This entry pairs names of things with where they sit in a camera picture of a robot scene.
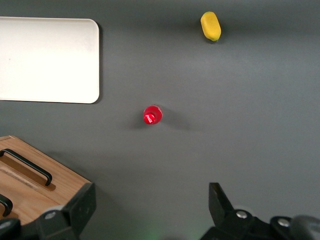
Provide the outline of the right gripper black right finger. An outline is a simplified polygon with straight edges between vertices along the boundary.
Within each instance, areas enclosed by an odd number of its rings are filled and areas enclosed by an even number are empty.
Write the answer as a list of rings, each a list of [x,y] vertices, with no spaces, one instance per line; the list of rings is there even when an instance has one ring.
[[[208,189],[208,208],[214,226],[201,239],[247,239],[254,225],[254,217],[248,211],[235,209],[219,183],[210,183]]]

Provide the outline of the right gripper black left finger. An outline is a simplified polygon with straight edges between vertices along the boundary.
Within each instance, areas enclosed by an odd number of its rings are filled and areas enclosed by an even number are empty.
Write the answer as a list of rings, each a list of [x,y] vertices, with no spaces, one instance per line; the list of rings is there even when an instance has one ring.
[[[96,207],[96,186],[85,183],[62,209],[47,211],[36,220],[38,238],[78,240]]]

